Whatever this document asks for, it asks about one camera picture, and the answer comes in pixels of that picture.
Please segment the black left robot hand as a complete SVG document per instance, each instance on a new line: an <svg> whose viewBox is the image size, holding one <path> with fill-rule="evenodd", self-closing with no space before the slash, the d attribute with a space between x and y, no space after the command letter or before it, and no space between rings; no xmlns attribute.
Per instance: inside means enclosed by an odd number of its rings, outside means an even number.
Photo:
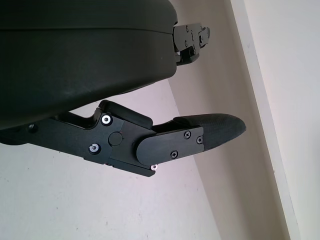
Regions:
<svg viewBox="0 0 320 240"><path fill-rule="evenodd" d="M32 144L151 177L161 163L221 146L238 117L201 114L154 125L109 97L172 77L210 39L178 25L168 0L3 0L0 141Z"/></svg>

